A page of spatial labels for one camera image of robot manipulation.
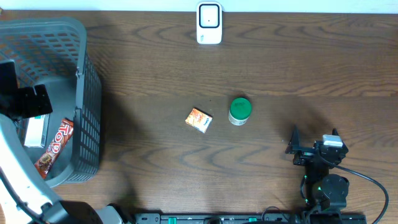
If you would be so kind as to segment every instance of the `green jar lid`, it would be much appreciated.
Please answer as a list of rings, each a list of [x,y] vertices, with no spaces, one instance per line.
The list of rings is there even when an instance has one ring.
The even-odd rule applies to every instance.
[[[249,100],[245,98],[237,98],[232,101],[231,108],[229,112],[231,116],[238,120],[244,120],[248,118],[251,114],[251,103]]]

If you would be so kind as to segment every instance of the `laundry basket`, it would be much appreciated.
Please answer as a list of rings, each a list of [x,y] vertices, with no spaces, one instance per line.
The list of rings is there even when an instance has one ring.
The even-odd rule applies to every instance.
[[[63,118],[74,122],[73,136],[45,180],[51,187],[85,182],[98,170],[101,82],[86,39],[84,26],[68,17],[0,22],[0,61],[15,61],[20,88],[44,84],[53,108],[45,147],[24,147],[31,161],[48,148]]]

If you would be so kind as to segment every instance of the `small jar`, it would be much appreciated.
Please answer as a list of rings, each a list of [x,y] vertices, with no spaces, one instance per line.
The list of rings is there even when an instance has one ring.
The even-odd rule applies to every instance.
[[[229,108],[229,121],[237,126],[244,125],[249,119],[252,106],[249,100],[245,98],[237,98],[231,103]]]

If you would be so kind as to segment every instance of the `wall outlet device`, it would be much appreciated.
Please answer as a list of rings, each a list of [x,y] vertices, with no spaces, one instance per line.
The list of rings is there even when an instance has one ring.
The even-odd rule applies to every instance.
[[[218,2],[201,2],[197,7],[197,41],[219,44],[223,36],[223,9]]]

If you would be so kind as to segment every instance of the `wood grain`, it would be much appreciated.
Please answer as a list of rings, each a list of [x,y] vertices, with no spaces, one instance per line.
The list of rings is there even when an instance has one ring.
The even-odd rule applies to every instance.
[[[57,187],[63,198],[133,212],[302,207],[304,169],[284,154],[297,124],[307,144],[338,128],[349,147],[342,165],[383,183],[391,202],[381,223],[398,220],[398,16],[224,13],[214,46],[197,44],[193,13],[6,11],[1,19],[60,16],[86,26],[103,82],[101,169],[85,184]],[[240,95],[254,111],[236,127],[228,105]],[[206,134],[184,123],[193,107],[214,117]],[[382,192],[332,172],[350,181],[345,212],[371,223]]]

